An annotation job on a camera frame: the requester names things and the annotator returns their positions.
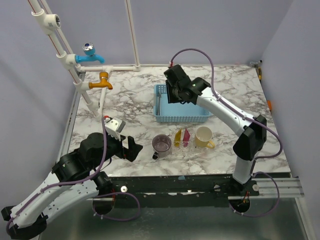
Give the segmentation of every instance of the blue basket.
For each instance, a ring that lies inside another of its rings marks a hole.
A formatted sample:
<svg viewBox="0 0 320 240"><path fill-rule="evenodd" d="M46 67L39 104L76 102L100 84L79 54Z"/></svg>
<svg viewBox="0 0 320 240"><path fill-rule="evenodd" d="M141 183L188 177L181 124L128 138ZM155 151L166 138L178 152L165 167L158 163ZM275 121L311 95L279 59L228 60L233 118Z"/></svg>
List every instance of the blue basket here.
<svg viewBox="0 0 320 240"><path fill-rule="evenodd" d="M160 111L157 115L159 94ZM153 114L158 123L204 123L211 113L193 103L168 103L167 87L165 84L154 86Z"/></svg>

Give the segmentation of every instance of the white wall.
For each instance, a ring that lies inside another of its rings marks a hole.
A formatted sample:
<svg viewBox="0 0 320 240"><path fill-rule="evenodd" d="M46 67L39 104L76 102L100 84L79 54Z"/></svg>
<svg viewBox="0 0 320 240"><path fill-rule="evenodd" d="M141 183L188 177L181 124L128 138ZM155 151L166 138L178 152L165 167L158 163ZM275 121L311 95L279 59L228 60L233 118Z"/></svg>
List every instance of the white wall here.
<svg viewBox="0 0 320 240"><path fill-rule="evenodd" d="M131 0L142 64L167 64L199 48L215 64L260 60L292 0ZM208 64L197 52L180 63Z"/></svg>
<svg viewBox="0 0 320 240"><path fill-rule="evenodd" d="M320 238L320 1L295 0L263 54L262 86Z"/></svg>
<svg viewBox="0 0 320 240"><path fill-rule="evenodd" d="M0 7L0 209L20 203L58 156L75 87L28 1ZM0 239L10 237L0 219Z"/></svg>
<svg viewBox="0 0 320 240"><path fill-rule="evenodd" d="M105 64L135 64L124 0L47 0L72 50L92 42ZM98 61L82 65L99 65Z"/></svg>

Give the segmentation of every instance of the marble surface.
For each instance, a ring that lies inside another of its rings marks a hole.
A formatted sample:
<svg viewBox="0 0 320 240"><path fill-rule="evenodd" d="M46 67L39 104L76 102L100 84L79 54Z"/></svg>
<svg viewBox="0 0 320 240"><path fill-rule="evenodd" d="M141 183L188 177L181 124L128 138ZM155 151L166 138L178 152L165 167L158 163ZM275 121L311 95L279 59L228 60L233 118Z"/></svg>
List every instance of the marble surface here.
<svg viewBox="0 0 320 240"><path fill-rule="evenodd" d="M211 68L183 67L191 79L211 79ZM236 155L233 145L237 136L221 120L211 116L205 123L157 123L153 115L154 85L164 84L166 67L143 67L140 72L112 72L110 83L113 90L107 90L103 114L118 117L126 122L122 131L132 136L137 144L143 145L134 162L117 157L104 171L109 176L163 176L197 174L231 174L234 171ZM276 130L266 98L254 68L248 66L218 66L214 68L215 90L244 111L267 119L268 126ZM85 81L96 82L99 72L87 72ZM100 99L101 89L88 91L90 97ZM199 126L207 126L213 132L214 149L178 150L158 160L153 160L152 139L158 134L173 136L180 128L187 128L194 138ZM78 148L80 142L90 133L102 132L100 121L87 109L81 98L73 128L69 152ZM274 154L279 143L267 134L267 142L259 155ZM282 153L274 159L259 160L254 171L289 172L286 156Z"/></svg>

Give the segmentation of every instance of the cup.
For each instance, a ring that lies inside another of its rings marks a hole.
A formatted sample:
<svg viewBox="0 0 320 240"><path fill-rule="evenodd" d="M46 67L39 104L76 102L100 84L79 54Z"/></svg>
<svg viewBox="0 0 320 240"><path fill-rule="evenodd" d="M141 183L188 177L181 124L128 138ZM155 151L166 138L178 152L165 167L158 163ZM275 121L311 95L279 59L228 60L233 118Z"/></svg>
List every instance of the cup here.
<svg viewBox="0 0 320 240"><path fill-rule="evenodd" d="M195 132L195 145L197 148L214 149L215 144L212 141L213 133L210 128L206 126L199 127Z"/></svg>
<svg viewBox="0 0 320 240"><path fill-rule="evenodd" d="M152 140L152 147L154 150L152 158L154 160L164 158L170 154L171 139L164 134L157 135Z"/></svg>

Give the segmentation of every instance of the blue faucet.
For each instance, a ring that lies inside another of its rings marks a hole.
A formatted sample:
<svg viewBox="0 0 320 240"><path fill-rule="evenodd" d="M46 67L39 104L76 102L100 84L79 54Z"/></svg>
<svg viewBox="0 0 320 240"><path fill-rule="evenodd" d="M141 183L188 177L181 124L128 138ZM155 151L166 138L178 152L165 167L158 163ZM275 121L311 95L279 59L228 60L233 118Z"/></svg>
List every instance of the blue faucet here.
<svg viewBox="0 0 320 240"><path fill-rule="evenodd" d="M75 61L77 64L82 62L94 62L94 61L99 61L101 64L103 64L105 62L105 59L102 56L95 54L96 49L91 42L85 43L82 49L86 56L75 55Z"/></svg>

